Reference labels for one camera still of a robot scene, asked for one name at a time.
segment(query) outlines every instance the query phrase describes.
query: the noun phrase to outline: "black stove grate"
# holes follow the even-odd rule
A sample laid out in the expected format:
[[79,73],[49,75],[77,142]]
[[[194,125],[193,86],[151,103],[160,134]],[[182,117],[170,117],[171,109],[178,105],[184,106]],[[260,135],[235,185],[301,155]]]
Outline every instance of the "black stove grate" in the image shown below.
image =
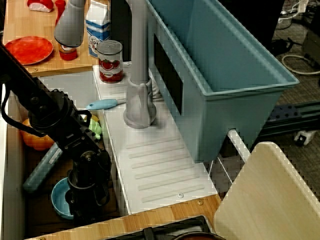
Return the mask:
[[109,238],[108,240],[172,240],[177,236],[177,232],[194,227],[201,229],[201,232],[210,233],[206,219],[203,216],[197,216],[163,226],[148,227],[138,232]]

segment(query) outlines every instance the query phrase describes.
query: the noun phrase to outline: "red plate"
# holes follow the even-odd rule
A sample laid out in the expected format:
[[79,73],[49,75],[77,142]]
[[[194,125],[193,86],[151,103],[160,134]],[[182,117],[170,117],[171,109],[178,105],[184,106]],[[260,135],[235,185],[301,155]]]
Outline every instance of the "red plate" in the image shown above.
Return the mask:
[[25,36],[8,42],[5,47],[22,64],[30,65],[49,57],[54,45],[39,36]]

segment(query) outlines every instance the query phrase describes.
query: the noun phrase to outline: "blue plastic bin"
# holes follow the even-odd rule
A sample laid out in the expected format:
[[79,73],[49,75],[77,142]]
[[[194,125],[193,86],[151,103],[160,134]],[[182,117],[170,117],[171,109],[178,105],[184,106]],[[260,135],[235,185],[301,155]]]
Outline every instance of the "blue plastic bin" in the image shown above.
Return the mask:
[[[231,129],[250,148],[299,81],[218,1],[146,2],[149,68],[194,162],[214,160]],[[178,77],[163,79],[159,45]]]

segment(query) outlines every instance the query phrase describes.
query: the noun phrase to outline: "pot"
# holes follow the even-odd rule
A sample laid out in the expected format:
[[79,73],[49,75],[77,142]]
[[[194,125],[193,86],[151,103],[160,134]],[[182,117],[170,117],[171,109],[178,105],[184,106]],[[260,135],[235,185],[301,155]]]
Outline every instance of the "pot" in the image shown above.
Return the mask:
[[216,234],[202,232],[202,231],[191,231],[178,235],[173,240],[226,240]]

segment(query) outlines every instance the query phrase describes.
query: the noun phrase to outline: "blue bowl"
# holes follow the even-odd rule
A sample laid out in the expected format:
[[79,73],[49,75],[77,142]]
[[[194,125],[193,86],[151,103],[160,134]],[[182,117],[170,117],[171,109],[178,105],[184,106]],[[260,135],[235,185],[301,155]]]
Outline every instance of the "blue bowl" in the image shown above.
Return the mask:
[[69,205],[65,199],[66,192],[69,189],[68,178],[60,180],[52,190],[51,202],[57,214],[64,219],[72,220],[74,216],[70,214]]

